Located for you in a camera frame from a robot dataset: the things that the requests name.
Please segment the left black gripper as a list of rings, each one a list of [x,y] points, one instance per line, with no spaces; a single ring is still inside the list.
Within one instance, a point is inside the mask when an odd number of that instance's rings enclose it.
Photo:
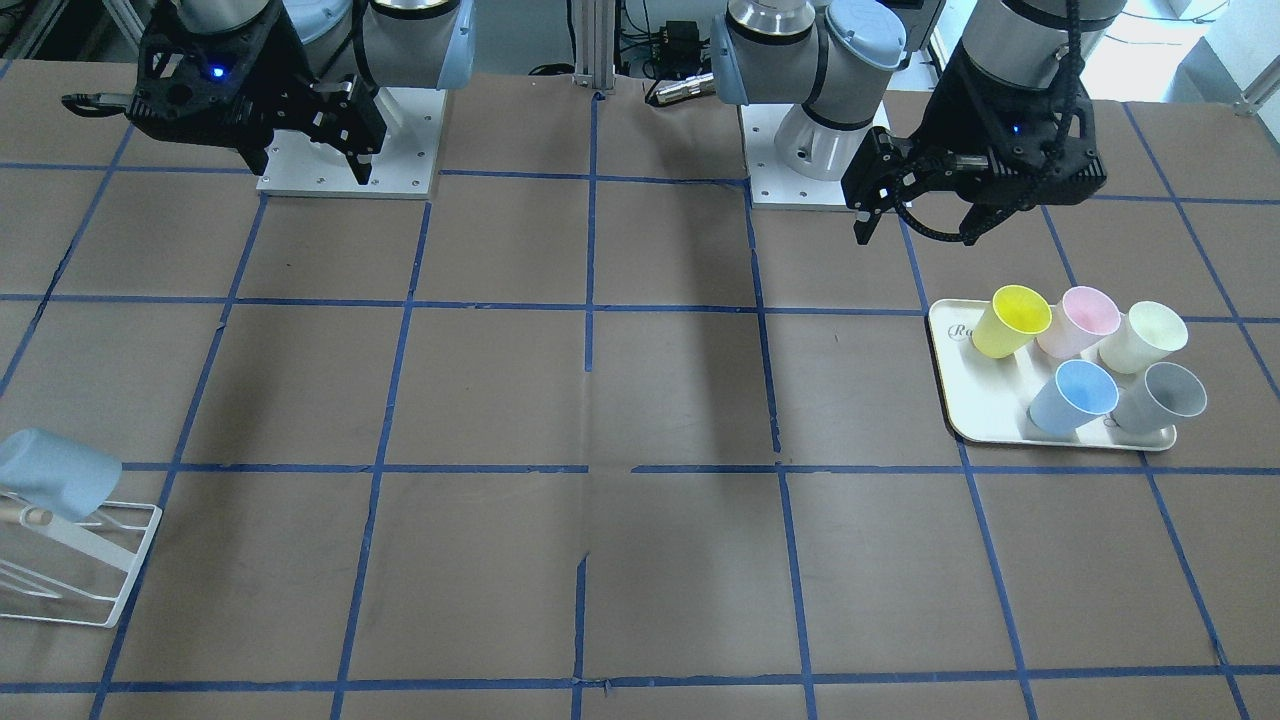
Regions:
[[[1103,188],[1108,176],[1097,147],[1094,106],[1080,81],[1083,60],[1066,50],[1050,61],[1048,86],[1023,87],[987,70],[959,45],[925,106],[915,143],[887,128],[868,128],[842,177],[856,243],[867,246],[886,213],[925,188],[954,192],[970,208],[957,231],[916,222],[916,233],[966,246],[1016,211],[1078,205]],[[919,170],[913,169],[914,145]]]

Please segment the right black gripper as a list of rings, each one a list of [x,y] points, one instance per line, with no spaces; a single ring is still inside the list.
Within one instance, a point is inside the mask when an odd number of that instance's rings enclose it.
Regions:
[[[369,184],[387,123],[376,91],[315,90],[305,47],[282,1],[159,1],[140,45],[125,118],[151,138],[233,149],[255,173],[279,129],[338,151]]]

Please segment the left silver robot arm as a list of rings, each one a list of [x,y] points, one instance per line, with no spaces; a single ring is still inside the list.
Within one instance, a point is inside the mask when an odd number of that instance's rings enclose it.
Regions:
[[[868,243],[896,213],[918,234],[974,245],[1012,214],[1078,205],[1107,182],[1085,59],[1120,1],[979,1],[920,124],[874,123],[908,60],[908,28],[879,1],[731,1],[716,20],[716,91],[785,105],[774,141],[797,173],[838,182]]]

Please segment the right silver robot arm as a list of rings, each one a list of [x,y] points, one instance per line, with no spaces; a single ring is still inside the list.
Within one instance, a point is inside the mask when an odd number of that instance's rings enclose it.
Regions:
[[[370,183],[390,128],[387,91],[467,85],[470,1],[355,1],[312,59],[283,1],[160,1],[123,114],[151,138],[232,149],[256,176],[274,135],[334,150]]]

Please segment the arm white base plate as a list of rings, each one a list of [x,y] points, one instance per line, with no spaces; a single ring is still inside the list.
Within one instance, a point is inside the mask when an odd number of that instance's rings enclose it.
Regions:
[[[745,105],[740,119],[753,202],[801,211],[847,211],[840,181],[867,132],[890,126],[884,105],[855,131],[824,127],[799,105]]]
[[[360,184],[346,159],[307,136],[279,129],[257,191],[273,197],[428,200],[451,92],[429,88],[383,88],[378,108],[388,122],[371,176]]]

